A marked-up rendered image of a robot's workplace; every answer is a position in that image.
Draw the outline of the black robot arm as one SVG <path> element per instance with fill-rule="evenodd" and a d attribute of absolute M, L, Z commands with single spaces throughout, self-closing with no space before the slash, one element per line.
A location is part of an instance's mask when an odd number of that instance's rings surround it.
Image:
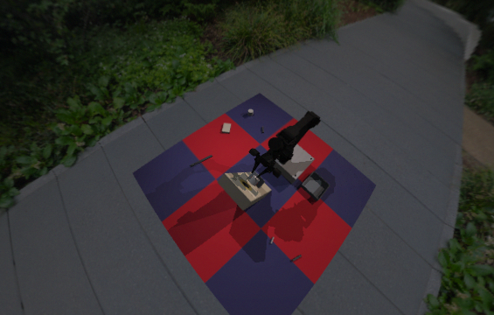
<path fill-rule="evenodd" d="M 307 111 L 306 115 L 300 119 L 294 126 L 288 126 L 286 129 L 282 129 L 277 137 L 272 137 L 268 141 L 268 147 L 270 150 L 275 151 L 280 155 L 277 159 L 284 165 L 293 157 L 293 150 L 297 143 L 307 133 L 310 128 L 315 127 L 320 123 L 320 116 L 316 115 L 313 111 Z M 275 155 L 271 156 L 270 151 L 264 153 L 259 158 L 259 162 L 264 167 L 269 166 L 272 168 L 275 165 Z"/>

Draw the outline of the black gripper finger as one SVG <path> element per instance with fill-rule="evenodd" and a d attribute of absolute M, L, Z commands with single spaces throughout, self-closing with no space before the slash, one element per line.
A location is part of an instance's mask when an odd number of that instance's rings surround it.
<path fill-rule="evenodd" d="M 268 170 L 268 168 L 266 168 L 266 169 L 265 169 L 265 170 L 264 170 L 261 174 L 259 174 L 256 178 L 259 178 L 261 175 L 263 175 L 263 174 L 265 174 L 265 173 L 267 173 L 267 172 L 271 173 L 271 172 Z"/>
<path fill-rule="evenodd" d="M 251 173 L 253 173 L 255 171 L 255 169 L 258 167 L 258 165 L 260 164 L 260 162 L 258 162 L 256 159 L 254 159 L 254 160 L 255 160 L 254 168 L 253 168 Z"/>

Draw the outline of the beige service panel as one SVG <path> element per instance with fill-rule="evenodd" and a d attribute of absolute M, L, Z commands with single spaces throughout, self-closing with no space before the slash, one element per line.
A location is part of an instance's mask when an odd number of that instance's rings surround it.
<path fill-rule="evenodd" d="M 272 190 L 264 183 L 259 189 L 249 182 L 251 172 L 224 173 L 217 182 L 243 211 Z"/>

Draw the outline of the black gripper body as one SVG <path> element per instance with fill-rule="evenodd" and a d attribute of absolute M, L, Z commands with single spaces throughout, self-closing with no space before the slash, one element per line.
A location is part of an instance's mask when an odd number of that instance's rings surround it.
<path fill-rule="evenodd" d="M 276 159 L 280 156 L 280 155 L 278 155 L 278 154 L 277 154 L 275 151 L 273 151 L 273 150 L 270 150 L 270 149 L 269 149 L 269 151 L 270 151 L 270 155 L 271 155 L 271 156 L 274 156 L 274 155 L 275 155 L 275 160 L 276 160 Z M 261 157 L 260 152 L 259 152 L 259 151 L 257 151 L 256 149 L 251 149 L 251 150 L 249 151 L 249 153 L 250 153 L 252 156 L 256 156 L 256 158 L 255 158 L 255 159 L 256 159 L 257 161 L 258 161 L 258 160 L 259 160 L 259 158 Z M 259 162 L 259 161 L 258 161 L 258 162 Z M 274 174 L 277 178 L 279 178 L 279 177 L 282 175 L 282 172 L 281 172 L 280 170 L 278 170 L 277 168 L 274 168 L 274 167 L 270 168 L 270 167 L 268 166 L 268 170 L 269 170 L 270 172 L 273 172 L 273 174 Z"/>

